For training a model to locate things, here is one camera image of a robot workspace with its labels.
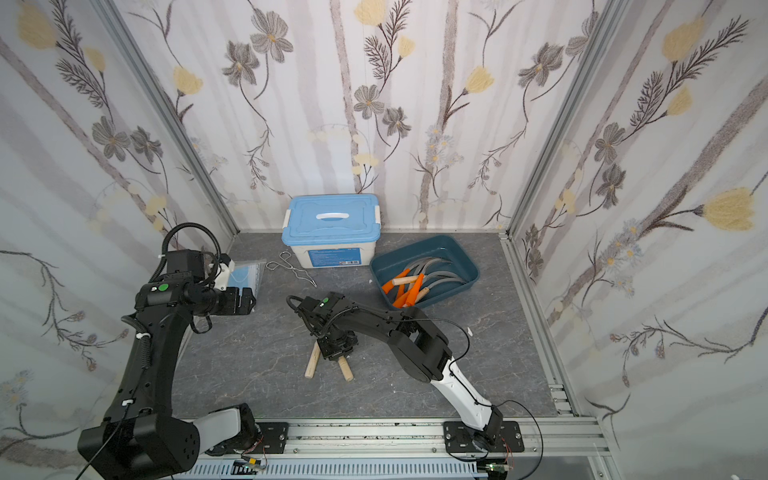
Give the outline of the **orange handle sickle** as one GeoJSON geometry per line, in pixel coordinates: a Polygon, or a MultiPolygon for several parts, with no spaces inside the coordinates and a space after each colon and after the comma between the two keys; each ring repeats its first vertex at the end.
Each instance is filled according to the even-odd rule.
{"type": "Polygon", "coordinates": [[[440,263],[446,263],[446,260],[445,260],[445,259],[441,259],[441,258],[432,258],[432,260],[431,260],[431,261],[429,261],[429,262],[428,262],[428,263],[427,263],[427,264],[426,264],[426,265],[423,267],[423,269],[421,270],[420,274],[418,275],[418,276],[419,276],[418,280],[417,280],[416,282],[412,283],[412,284],[411,284],[411,287],[409,288],[410,297],[409,297],[409,299],[408,299],[408,305],[407,305],[407,306],[405,306],[405,307],[410,307],[410,306],[413,306],[412,302],[415,300],[415,297],[417,296],[418,292],[419,292],[419,291],[422,289],[422,286],[423,286],[425,283],[427,283],[427,282],[429,282],[429,281],[436,281],[436,280],[429,280],[429,281],[427,281],[427,282],[423,282],[423,278],[424,278],[424,275],[425,275],[426,273],[429,273],[429,272],[428,272],[428,270],[429,270],[429,269],[430,269],[430,268],[431,268],[433,265],[436,265],[436,264],[440,264],[440,263]]]}
{"type": "Polygon", "coordinates": [[[395,286],[413,282],[414,279],[418,277],[423,267],[431,260],[431,257],[424,257],[411,262],[398,275],[382,285],[382,292],[384,294],[389,294],[395,286]]]}
{"type": "Polygon", "coordinates": [[[405,289],[404,285],[401,285],[400,289],[398,290],[398,296],[393,302],[393,306],[395,308],[404,308],[408,305],[408,299],[410,297],[410,292],[408,289],[405,289]]]}

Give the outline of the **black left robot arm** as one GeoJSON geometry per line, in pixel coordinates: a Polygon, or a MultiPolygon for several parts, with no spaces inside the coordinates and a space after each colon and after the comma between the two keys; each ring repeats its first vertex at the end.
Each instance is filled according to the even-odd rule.
{"type": "Polygon", "coordinates": [[[198,317],[244,316],[256,298],[250,288],[228,284],[232,261],[213,253],[170,250],[185,222],[163,239],[159,264],[122,317],[134,333],[118,391],[101,423],[80,433],[77,449],[86,466],[104,479],[160,479],[189,471],[202,453],[245,451],[262,435],[244,405],[214,411],[196,421],[173,415],[172,388],[182,341],[198,317]]]}

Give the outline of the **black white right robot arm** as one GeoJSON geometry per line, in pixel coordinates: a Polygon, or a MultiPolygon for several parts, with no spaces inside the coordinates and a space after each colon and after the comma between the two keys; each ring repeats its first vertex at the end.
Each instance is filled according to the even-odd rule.
{"type": "Polygon", "coordinates": [[[321,299],[286,297],[288,307],[315,338],[319,354],[328,361],[343,360],[362,334],[387,345],[402,370],[411,378],[434,387],[454,408],[473,447],[490,452],[503,438],[504,416],[500,406],[483,397],[458,366],[466,355],[456,356],[449,339],[438,327],[451,320],[431,319],[416,307],[379,310],[331,292],[321,299]]]}

